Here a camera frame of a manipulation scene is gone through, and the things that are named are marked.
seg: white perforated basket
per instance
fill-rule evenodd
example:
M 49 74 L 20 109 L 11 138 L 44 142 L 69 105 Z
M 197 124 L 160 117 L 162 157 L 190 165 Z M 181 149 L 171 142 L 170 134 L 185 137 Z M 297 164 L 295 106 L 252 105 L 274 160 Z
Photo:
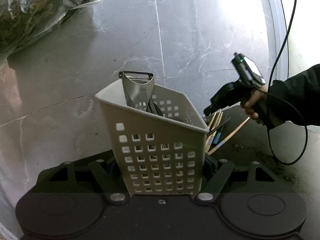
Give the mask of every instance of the white perforated basket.
M 185 94 L 154 86 L 152 101 L 163 117 L 127 106 L 122 80 L 101 90 L 96 98 L 130 194 L 200 191 L 209 130 Z

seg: wire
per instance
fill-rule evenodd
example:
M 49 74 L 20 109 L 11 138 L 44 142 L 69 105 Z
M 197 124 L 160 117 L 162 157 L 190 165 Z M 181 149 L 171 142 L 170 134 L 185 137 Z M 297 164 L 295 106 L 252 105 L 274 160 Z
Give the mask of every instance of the wire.
M 300 158 L 303 156 L 303 154 L 304 154 L 304 152 L 305 152 L 305 150 L 306 150 L 307 144 L 308 144 L 308 128 L 307 128 L 306 122 L 305 122 L 302 114 L 298 111 L 297 108 L 295 108 L 295 107 L 294 107 L 292 104 L 290 104 L 288 101 L 286 101 L 286 100 L 284 100 L 284 99 L 281 99 L 281 98 L 278 98 L 278 97 L 270 94 L 270 86 L 271 86 L 271 81 L 272 81 L 273 72 L 274 72 L 274 70 L 275 70 L 275 68 L 276 68 L 276 65 L 277 65 L 278 61 L 279 61 L 279 58 L 280 58 L 281 53 L 282 53 L 282 51 L 283 51 L 283 49 L 284 49 L 284 46 L 285 46 L 285 44 L 286 44 L 286 42 L 287 42 L 287 40 L 288 40 L 289 32 L 290 32 L 291 25 L 292 25 L 292 21 L 293 21 L 293 16 L 294 16 L 294 13 L 295 13 L 295 10 L 296 10 L 296 5 L 297 5 L 297 0 L 294 0 L 294 4 L 293 4 L 293 9 L 292 9 L 292 14 L 291 14 L 291 18 L 290 18 L 288 30 L 287 30 L 287 33 L 286 33 L 286 35 L 285 35 L 285 38 L 284 38 L 284 41 L 283 41 L 283 43 L 282 43 L 281 49 L 280 49 L 280 51 L 279 51 L 279 54 L 278 54 L 278 56 L 277 56 L 277 58 L 276 58 L 276 61 L 275 61 L 274 65 L 273 65 L 273 67 L 272 67 L 272 69 L 271 69 L 270 78 L 269 78 L 269 83 L 268 83 L 268 92 L 264 92 L 264 91 L 262 91 L 262 90 L 258 90 L 258 91 L 260 91 L 260 92 L 262 92 L 262 93 L 264 93 L 264 94 L 267 94 L 267 116 L 268 116 L 268 117 L 269 117 L 269 96 L 271 96 L 271 97 L 274 97 L 274 98 L 276 98 L 276 99 L 278 99 L 278 100 L 281 100 L 281 101 L 285 102 L 286 104 L 288 104 L 289 106 L 291 106 L 291 107 L 298 113 L 298 115 L 299 115 L 299 116 L 301 117 L 301 119 L 302 119 L 303 126 L 304 126 L 305 132 L 306 132 L 305 144 L 304 144 L 303 150 L 302 150 L 301 154 L 299 155 L 299 157 L 298 157 L 296 160 L 294 160 L 293 162 L 290 162 L 290 163 L 285 163 L 285 162 L 279 160 L 278 157 L 275 155 L 275 153 L 273 152 L 272 146 L 271 146 L 270 131 L 269 131 L 269 129 L 267 130 L 267 131 L 268 131 L 268 141 L 269 141 L 270 150 L 271 150 L 274 158 L 275 158 L 278 162 L 280 162 L 281 164 L 283 164 L 283 165 L 292 165 L 292 164 L 295 164 L 298 160 L 300 160 Z

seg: transparent plastic wrap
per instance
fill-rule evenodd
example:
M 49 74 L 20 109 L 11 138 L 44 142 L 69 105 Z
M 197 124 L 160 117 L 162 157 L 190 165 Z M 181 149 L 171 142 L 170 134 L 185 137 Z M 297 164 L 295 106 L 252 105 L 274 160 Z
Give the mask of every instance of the transparent plastic wrap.
M 103 0 L 0 0 L 0 65 L 12 53 Z

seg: screw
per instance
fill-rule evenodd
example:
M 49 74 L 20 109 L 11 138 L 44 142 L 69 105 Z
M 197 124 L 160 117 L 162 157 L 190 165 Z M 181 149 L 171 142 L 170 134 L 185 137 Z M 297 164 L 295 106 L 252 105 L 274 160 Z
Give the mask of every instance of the screw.
M 123 201 L 125 200 L 125 195 L 122 193 L 113 193 L 110 195 L 112 201 Z
M 207 192 L 199 193 L 197 197 L 201 201 L 209 201 L 213 199 L 213 195 Z
M 159 199 L 159 200 L 158 200 L 158 203 L 159 203 L 159 204 L 165 204 L 166 201 L 165 201 L 164 199 Z

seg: black sleeve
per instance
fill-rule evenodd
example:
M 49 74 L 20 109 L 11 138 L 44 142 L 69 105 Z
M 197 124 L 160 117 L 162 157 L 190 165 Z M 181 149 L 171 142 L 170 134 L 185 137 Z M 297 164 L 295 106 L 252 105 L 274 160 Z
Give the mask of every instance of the black sleeve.
M 284 82 L 274 80 L 270 94 L 288 101 L 297 108 L 306 125 L 320 125 L 320 64 Z M 288 104 L 272 96 L 269 98 L 269 103 L 275 114 L 283 120 L 303 125 L 301 117 Z

